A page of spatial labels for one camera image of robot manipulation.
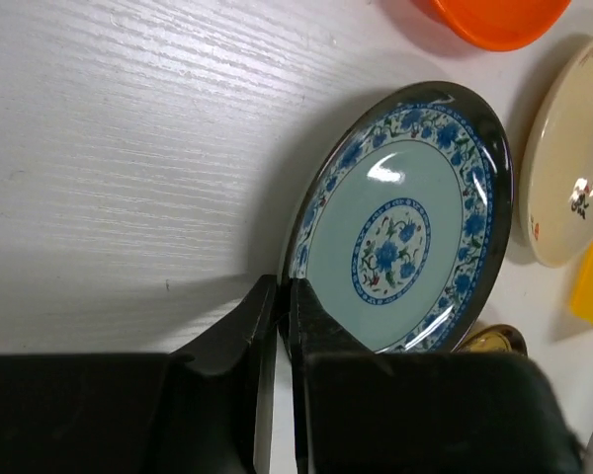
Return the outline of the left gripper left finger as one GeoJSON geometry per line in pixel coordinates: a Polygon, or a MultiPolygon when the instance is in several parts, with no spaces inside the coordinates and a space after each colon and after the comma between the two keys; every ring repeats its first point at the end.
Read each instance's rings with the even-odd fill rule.
{"type": "Polygon", "coordinates": [[[171,354],[0,355],[0,473],[266,473],[277,282],[171,354]]]}

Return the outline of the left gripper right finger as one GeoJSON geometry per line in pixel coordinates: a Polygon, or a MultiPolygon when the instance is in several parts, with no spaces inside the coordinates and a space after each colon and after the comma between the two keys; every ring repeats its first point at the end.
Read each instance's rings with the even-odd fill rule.
{"type": "Polygon", "coordinates": [[[301,473],[580,473],[543,372],[511,353],[375,354],[291,285],[301,473]]]}

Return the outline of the yellow patterned plate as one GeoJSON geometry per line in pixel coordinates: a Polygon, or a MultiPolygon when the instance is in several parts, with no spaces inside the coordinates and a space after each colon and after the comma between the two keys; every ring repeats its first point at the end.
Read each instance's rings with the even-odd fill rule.
{"type": "Polygon", "coordinates": [[[514,326],[506,324],[488,326],[468,336],[458,346],[457,352],[504,352],[528,355],[527,344],[522,333],[514,326]]]}

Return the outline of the blue floral plate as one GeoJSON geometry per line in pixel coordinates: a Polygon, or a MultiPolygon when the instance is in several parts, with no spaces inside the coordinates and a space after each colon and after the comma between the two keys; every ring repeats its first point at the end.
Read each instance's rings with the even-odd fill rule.
{"type": "Polygon", "coordinates": [[[376,353],[450,351],[477,320],[511,230],[505,129],[470,88],[405,86],[342,135],[308,185],[279,280],[376,353]]]}

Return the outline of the cream patterned plate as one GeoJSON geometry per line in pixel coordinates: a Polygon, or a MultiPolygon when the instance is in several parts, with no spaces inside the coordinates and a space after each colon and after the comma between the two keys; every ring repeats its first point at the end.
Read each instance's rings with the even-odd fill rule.
{"type": "Polygon", "coordinates": [[[534,120],[519,184],[536,260],[558,268],[593,241],[593,37],[552,83],[534,120]]]}

